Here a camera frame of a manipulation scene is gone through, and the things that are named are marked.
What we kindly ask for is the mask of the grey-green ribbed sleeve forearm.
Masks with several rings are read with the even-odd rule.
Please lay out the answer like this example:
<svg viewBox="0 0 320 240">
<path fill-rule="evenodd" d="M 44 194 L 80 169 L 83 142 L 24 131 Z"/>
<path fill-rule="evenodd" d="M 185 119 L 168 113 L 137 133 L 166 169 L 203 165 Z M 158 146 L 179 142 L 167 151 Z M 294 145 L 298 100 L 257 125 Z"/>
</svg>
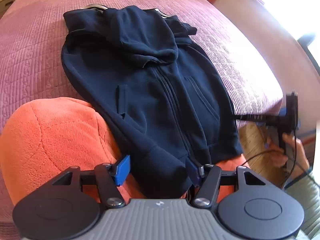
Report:
<svg viewBox="0 0 320 240">
<path fill-rule="evenodd" d="M 304 220 L 296 239 L 319 239 L 319 186 L 312 169 L 285 186 L 285 192 L 295 198 L 304 210 Z"/>
</svg>

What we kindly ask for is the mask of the person's right hand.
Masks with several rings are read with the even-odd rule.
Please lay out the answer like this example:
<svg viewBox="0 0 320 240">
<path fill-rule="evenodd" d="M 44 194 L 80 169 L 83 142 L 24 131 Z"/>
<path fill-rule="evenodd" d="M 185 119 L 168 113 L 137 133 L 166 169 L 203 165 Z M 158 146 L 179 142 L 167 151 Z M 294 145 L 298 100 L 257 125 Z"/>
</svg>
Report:
<svg viewBox="0 0 320 240">
<path fill-rule="evenodd" d="M 284 149 L 280 148 L 271 137 L 267 137 L 266 148 L 270 150 L 269 157 L 271 163 L 274 167 L 281 168 L 284 167 L 288 161 L 291 161 L 289 157 L 292 157 L 293 160 L 296 160 L 296 165 L 291 173 L 291 177 L 296 178 L 310 168 L 303 144 L 294 135 L 286 133 L 283 133 L 282 140 L 286 145 L 286 153 L 284 153 Z"/>
</svg>

